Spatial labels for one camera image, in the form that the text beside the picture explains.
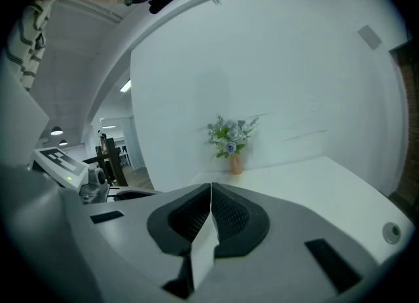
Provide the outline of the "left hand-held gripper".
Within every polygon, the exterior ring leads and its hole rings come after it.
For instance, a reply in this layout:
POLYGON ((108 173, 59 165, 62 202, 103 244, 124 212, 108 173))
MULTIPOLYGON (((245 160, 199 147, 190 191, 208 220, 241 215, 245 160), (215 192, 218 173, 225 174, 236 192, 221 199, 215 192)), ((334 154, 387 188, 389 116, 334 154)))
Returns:
MULTIPOLYGON (((109 183, 101 168, 92 168, 77 161, 58 147, 35 149, 29 161, 33 171, 45 173, 61 187, 76 192, 84 204, 107 201, 109 183)), ((159 191, 137 187, 113 187, 113 201, 133 200, 160 194, 159 191)))

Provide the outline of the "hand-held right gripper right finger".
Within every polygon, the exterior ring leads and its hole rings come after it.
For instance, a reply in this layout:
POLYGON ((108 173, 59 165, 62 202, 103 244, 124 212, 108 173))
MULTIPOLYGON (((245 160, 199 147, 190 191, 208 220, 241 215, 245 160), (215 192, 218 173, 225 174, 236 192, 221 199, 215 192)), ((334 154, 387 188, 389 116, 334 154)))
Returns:
POLYGON ((353 238, 299 204, 215 183, 219 243, 191 302, 365 302, 381 267, 353 238))

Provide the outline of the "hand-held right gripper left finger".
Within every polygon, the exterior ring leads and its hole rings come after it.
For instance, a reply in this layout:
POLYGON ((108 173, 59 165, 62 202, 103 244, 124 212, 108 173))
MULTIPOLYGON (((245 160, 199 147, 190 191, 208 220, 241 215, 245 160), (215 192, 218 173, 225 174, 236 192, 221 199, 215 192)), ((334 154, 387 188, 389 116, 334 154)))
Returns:
POLYGON ((216 302, 198 248, 210 218, 208 184, 84 205, 64 193, 71 234, 99 302, 216 302))

